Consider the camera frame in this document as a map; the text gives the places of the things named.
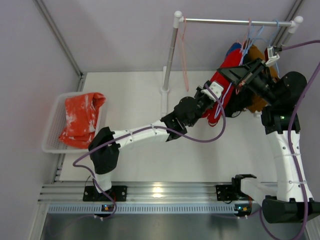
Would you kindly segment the red trousers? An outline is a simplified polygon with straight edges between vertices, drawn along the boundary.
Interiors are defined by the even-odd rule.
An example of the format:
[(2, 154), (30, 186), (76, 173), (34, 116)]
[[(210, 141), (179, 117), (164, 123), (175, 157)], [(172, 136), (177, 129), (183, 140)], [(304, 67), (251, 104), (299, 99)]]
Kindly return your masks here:
[[(241, 53), (240, 50), (235, 50), (232, 53), (230, 53), (228, 55), (227, 58), (224, 59), (224, 61), (222, 62), (222, 64), (220, 65), (220, 68), (229, 68), (229, 67), (236, 67), (239, 63), (239, 61), (241, 60)], [(221, 102), (221, 98), (222, 96), (226, 93), (227, 88), (230, 84), (230, 82), (228, 82), (221, 74), (219, 74), (218, 72), (216, 72), (212, 78), (210, 79), (211, 82), (217, 82), (220, 85), (223, 86), (223, 92), (220, 99)], [(222, 103), (223, 108), (226, 107), (227, 103), (229, 102), (231, 95), (234, 91), (234, 87), (231, 84), (231, 88), (229, 90), (229, 92), (226, 94), (225, 98), (224, 98), (224, 103)], [(211, 127), (214, 127), (220, 120), (221, 116), (222, 116), (222, 111), (220, 113), (218, 113), (217, 117), (215, 117), (215, 112), (217, 110), (217, 107), (219, 107), (218, 103), (215, 103), (213, 105), (213, 107), (209, 110), (207, 110), (204, 115), (202, 116), (203, 118), (207, 118), (208, 124)]]

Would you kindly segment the orange white patterned trousers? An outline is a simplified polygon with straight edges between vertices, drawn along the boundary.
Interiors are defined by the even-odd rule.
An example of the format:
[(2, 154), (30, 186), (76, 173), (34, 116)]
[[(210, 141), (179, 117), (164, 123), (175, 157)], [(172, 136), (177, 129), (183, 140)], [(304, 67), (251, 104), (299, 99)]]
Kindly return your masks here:
[(106, 97), (99, 92), (89, 92), (68, 97), (65, 102), (66, 127), (59, 141), (67, 146), (87, 149), (94, 139), (100, 108)]

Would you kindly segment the blue patterned trousers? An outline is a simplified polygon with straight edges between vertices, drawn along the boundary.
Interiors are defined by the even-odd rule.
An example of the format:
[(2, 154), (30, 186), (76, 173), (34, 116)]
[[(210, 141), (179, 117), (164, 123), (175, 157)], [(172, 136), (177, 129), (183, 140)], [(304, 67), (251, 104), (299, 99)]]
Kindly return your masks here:
[(239, 42), (234, 42), (231, 47), (228, 49), (225, 58), (228, 57), (229, 54), (231, 54), (232, 52), (236, 51), (236, 50), (241, 50), (242, 49), (242, 44)]

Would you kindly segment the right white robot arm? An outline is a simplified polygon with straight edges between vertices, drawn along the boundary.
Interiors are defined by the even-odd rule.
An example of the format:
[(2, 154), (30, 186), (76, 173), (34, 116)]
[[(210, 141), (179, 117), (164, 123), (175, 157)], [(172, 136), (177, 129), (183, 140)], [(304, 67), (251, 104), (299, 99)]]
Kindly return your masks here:
[(250, 174), (236, 175), (239, 191), (260, 206), (270, 224), (301, 223), (320, 214), (320, 204), (309, 190), (300, 152), (300, 123), (295, 106), (307, 86), (303, 74), (290, 71), (280, 80), (271, 77), (261, 59), (218, 70), (237, 89), (250, 90), (267, 102), (261, 122), (274, 157), (277, 190), (273, 191)]

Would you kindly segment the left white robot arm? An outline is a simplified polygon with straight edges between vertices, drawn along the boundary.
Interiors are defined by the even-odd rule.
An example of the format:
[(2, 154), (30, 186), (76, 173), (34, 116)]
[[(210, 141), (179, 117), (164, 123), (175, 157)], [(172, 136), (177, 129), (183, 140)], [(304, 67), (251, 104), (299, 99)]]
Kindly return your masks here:
[(203, 87), (197, 87), (194, 97), (182, 98), (171, 113), (154, 123), (142, 128), (117, 131), (109, 127), (102, 128), (88, 147), (94, 165), (96, 192), (101, 195), (112, 188), (111, 175), (121, 150), (148, 143), (169, 142), (187, 134), (187, 128), (193, 127), (214, 106), (223, 90), (222, 85), (208, 80)]

